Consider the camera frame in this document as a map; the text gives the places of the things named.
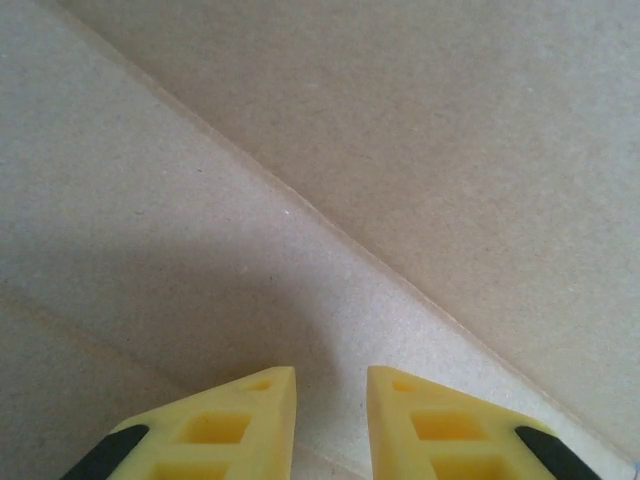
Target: yellow plastic part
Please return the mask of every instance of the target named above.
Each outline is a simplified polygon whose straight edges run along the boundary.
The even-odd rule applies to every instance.
[[[375,480],[554,480],[514,429],[527,416],[389,367],[369,367]]]
[[[292,367],[276,367],[129,418],[142,441],[109,480],[285,480],[296,417]]]

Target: black rubber pad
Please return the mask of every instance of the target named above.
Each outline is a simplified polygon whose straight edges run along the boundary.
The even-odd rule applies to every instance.
[[[134,425],[107,435],[60,480],[107,480],[148,431],[146,425]]]
[[[524,426],[516,427],[516,433],[557,480],[601,480],[559,438]]]

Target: cardboard surface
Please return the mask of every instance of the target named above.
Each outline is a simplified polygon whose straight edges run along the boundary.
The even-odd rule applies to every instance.
[[[372,364],[539,418],[604,478],[631,476],[442,310],[76,27],[28,1],[0,10],[7,478],[50,478],[130,410],[278,364],[297,370],[298,478],[368,474]]]
[[[60,3],[640,456],[637,0]]]

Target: beige cardboard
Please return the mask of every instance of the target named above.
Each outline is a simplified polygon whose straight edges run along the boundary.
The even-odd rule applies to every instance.
[[[370,474],[372,364],[535,416],[603,478],[631,476],[83,28],[0,8],[0,476],[55,477],[123,416],[277,364],[297,369],[295,478]]]
[[[60,3],[640,456],[637,0]]]

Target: rectangular cutout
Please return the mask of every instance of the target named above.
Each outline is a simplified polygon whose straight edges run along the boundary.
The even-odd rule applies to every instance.
[[[442,455],[430,458],[438,480],[518,480],[500,456]]]
[[[455,410],[418,411],[411,422],[420,440],[483,440],[487,438],[478,421]]]
[[[160,463],[149,480],[224,480],[228,463]]]
[[[192,418],[176,438],[177,443],[240,443],[251,415],[237,412],[206,412]]]

